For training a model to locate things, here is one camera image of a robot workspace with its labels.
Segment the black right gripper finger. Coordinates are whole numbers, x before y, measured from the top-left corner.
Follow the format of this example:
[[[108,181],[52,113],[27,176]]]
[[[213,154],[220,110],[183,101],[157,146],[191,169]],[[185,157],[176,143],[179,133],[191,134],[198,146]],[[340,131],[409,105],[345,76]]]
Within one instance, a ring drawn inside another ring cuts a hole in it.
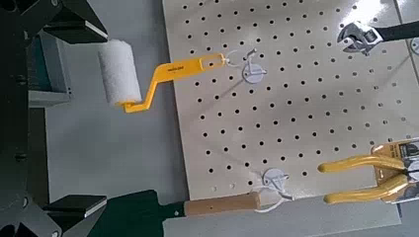
[[[106,196],[68,195],[40,207],[29,194],[1,200],[1,237],[87,237]]]
[[[70,44],[108,41],[108,32],[87,0],[19,0],[24,32],[44,31]]]

